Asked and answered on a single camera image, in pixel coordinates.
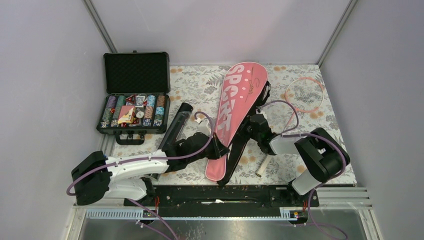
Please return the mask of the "black shuttlecock tube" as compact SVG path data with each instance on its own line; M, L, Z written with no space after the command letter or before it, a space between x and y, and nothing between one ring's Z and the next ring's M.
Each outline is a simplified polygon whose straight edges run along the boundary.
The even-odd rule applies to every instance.
M158 149L163 152L169 150L177 141L181 131L184 129L187 120L190 118L193 106L183 102L167 129Z

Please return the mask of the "pink racket cover bag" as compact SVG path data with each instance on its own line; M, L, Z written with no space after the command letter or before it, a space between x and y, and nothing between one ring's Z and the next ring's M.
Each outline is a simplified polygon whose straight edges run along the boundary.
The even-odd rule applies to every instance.
M270 84L267 69L256 62L241 62L225 74L215 121L214 133L229 153L208 159L205 176L223 187L230 182L245 147L250 140L249 117L256 107L269 97Z

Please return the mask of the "pink badminton racket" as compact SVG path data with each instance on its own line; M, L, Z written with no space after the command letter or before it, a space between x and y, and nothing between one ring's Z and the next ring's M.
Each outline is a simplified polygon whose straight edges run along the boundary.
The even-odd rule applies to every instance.
M268 166L269 162L271 161L271 159L272 159L271 155L267 155L264 158L264 160L259 165L259 168L255 172L256 176L258 176L259 178L261 178L263 176L263 174L266 172L267 166Z
M312 77L300 77L290 83L284 93L284 99L296 113L313 113L320 109L325 99L325 88Z

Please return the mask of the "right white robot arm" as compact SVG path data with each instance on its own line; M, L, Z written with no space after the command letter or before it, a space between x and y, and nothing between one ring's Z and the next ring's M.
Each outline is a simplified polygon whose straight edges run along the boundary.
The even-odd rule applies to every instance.
M275 133L263 114L248 118L247 133L268 157L299 155L306 170L289 183L287 201L301 205L314 188L340 176L350 164L347 152L322 127L299 134Z

